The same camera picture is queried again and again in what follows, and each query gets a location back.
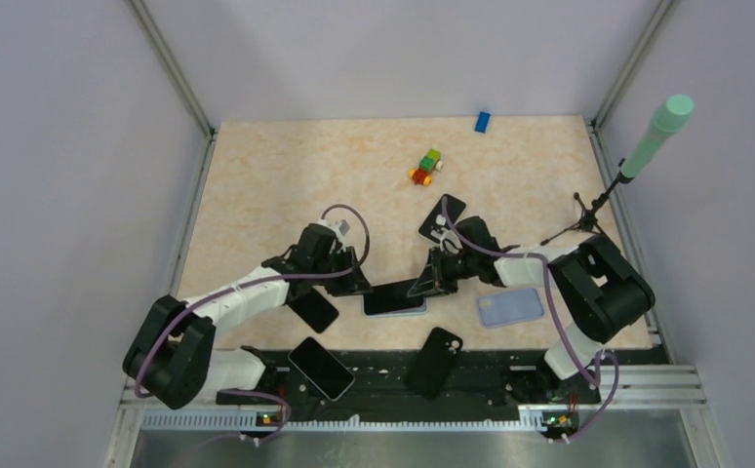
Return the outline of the light blue phone case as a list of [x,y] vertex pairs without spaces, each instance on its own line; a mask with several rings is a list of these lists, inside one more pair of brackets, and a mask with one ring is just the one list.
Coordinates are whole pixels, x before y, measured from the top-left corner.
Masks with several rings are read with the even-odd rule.
[[380,311],[377,309],[375,310],[366,309],[366,308],[363,309],[363,315],[367,318],[407,317],[407,316],[422,315],[426,312],[427,312],[426,304],[423,304],[421,307],[404,309],[404,310]]

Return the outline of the black phone case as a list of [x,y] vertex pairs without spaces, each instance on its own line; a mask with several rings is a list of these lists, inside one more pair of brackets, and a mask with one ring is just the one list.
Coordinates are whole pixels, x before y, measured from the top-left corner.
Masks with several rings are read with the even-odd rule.
[[441,327],[433,328],[405,375],[406,389],[426,400],[435,400],[456,367],[462,347],[461,337]]

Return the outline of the silver-edged black phone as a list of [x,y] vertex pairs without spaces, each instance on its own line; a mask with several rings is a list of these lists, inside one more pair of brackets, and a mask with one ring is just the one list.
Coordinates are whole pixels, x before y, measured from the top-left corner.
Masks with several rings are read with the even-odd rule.
[[287,357],[328,400],[337,401],[355,383],[354,373],[314,337],[304,339]]

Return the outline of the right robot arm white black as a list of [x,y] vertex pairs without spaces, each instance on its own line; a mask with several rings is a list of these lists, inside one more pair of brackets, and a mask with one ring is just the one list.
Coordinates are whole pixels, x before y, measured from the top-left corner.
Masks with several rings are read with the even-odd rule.
[[410,297],[457,292],[460,280],[476,278],[499,288],[517,285],[517,273],[532,269],[546,295],[557,344],[543,358],[536,390],[549,402],[561,402],[576,387],[575,376],[591,386],[601,381],[604,350],[624,328],[656,303],[652,287],[608,237],[598,234],[554,257],[540,252],[505,250],[479,216],[448,225],[460,247],[433,247]]

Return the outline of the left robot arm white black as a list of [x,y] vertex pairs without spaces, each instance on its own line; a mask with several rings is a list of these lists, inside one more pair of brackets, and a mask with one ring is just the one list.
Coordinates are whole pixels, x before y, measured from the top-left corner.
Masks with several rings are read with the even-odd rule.
[[178,299],[170,294],[150,306],[122,364],[136,397],[154,397],[178,410],[200,393],[219,337],[263,312],[292,308],[315,331],[338,316],[327,295],[366,293],[364,257],[348,243],[344,220],[308,224],[287,250],[246,276],[212,292]]

